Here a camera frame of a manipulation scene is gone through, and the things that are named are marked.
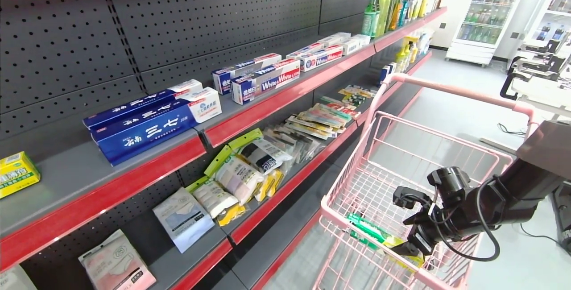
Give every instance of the glass door refrigerator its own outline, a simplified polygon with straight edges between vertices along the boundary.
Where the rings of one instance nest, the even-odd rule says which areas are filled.
[[[456,30],[446,59],[487,66],[520,0],[472,0]]]
[[[571,1],[544,0],[538,5],[541,9],[537,12],[525,43],[534,44],[537,41],[550,39],[561,40],[565,32],[571,29]],[[569,41],[561,47],[559,53],[566,56],[571,54]]]

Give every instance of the pink shopping cart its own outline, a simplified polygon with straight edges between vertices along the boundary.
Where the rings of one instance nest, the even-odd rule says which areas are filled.
[[[460,87],[436,84],[395,73],[387,77],[373,99],[377,103],[391,81],[400,81],[477,99],[524,113],[529,117],[527,136],[535,131],[534,109],[526,103],[499,99]],[[314,289],[465,289],[472,261],[437,245],[424,264],[417,266],[379,243],[365,228],[351,224],[358,214],[371,225],[406,240],[411,225],[402,221],[414,209],[393,205],[398,186],[422,191],[439,204],[426,175],[443,166],[458,166],[481,184],[494,172],[501,172],[512,158],[507,154],[446,135],[422,125],[369,109],[363,132],[348,162],[330,191],[323,197],[320,224],[334,236],[334,242]],[[378,136],[379,128],[386,128]],[[467,255],[475,255],[481,236],[452,246]]]

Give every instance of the robotic arm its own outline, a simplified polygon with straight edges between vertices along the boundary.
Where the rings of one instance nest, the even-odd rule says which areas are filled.
[[[539,201],[565,180],[571,180],[571,122],[544,121],[516,156],[503,174],[478,187],[471,187],[469,176],[456,166],[432,172],[428,182],[438,190],[441,208],[422,192],[398,187],[393,194],[394,204],[412,209],[418,202],[422,209],[404,220],[412,229],[408,242],[396,252],[420,251],[427,256],[440,241],[449,245],[448,240],[462,241],[480,232],[491,235],[497,225],[531,219]],[[492,240],[497,250],[493,256],[464,256],[479,261],[496,259],[499,245]]]

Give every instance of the pink package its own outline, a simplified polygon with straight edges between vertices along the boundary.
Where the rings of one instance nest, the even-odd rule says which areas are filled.
[[[145,290],[157,282],[121,230],[79,261],[96,290]]]

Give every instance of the yellow box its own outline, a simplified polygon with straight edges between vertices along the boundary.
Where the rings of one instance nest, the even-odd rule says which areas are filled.
[[[39,182],[40,173],[24,152],[0,160],[0,199]]]

